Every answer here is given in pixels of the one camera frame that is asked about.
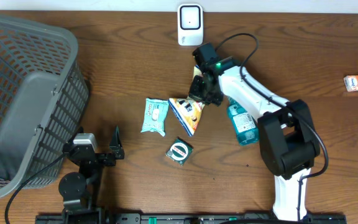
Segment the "yellow snack bag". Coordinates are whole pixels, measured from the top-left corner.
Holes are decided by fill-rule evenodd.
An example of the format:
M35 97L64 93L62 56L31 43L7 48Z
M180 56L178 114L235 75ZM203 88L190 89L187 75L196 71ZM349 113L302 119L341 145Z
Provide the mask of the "yellow snack bag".
M170 98L168 103L187 135L192 137L199 125L204 103L189 96L186 98Z

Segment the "teal wet wipes pack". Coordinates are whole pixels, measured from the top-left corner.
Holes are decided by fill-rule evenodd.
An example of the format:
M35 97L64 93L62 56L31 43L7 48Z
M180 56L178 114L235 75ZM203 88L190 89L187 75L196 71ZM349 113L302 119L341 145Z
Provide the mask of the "teal wet wipes pack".
M167 100L145 100L144 122L141 132L156 132L165 137L165 119L167 117L169 103Z

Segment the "blue mouthwash bottle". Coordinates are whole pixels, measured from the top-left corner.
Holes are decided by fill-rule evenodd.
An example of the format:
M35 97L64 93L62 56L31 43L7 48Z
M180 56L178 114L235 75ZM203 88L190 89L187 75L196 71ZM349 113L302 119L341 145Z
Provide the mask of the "blue mouthwash bottle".
M228 97L227 115L236 132L236 138L241 146L259 141L259 130L253 117L238 102Z

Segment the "green round-label box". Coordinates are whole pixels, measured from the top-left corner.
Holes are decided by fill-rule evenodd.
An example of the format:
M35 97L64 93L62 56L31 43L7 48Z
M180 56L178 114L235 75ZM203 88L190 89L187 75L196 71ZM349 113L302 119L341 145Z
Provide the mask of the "green round-label box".
M194 148L181 138L176 138L173 144L169 147L165 155L172 161L183 166L189 159Z

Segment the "orange snack packet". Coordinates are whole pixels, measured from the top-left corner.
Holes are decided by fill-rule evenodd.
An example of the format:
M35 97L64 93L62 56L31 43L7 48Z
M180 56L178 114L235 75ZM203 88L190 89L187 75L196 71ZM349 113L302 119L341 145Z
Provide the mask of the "orange snack packet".
M344 84L348 92L358 91L358 75L347 75Z

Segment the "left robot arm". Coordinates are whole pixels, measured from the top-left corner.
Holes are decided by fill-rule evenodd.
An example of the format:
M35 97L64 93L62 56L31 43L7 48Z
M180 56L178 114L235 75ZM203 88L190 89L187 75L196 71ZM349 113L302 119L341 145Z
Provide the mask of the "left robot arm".
M96 205L103 169L114 167L125 153L119 138L119 128L113 132L108 153L100 153L92 133L79 128L63 146L63 155L79 167L62 177L58 190L63 197L63 223L109 223L110 213Z

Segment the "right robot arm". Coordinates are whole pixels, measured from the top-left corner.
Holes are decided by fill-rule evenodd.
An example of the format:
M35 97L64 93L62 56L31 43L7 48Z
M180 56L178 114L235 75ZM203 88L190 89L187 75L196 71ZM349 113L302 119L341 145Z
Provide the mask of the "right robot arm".
M192 56L201 75L192 81L190 98L219 106L228 96L251 115L262 160L275 178L273 214L279 220L302 220L307 214L304 180L320 154L307 104L274 94L237 60L222 59L211 44L199 46Z

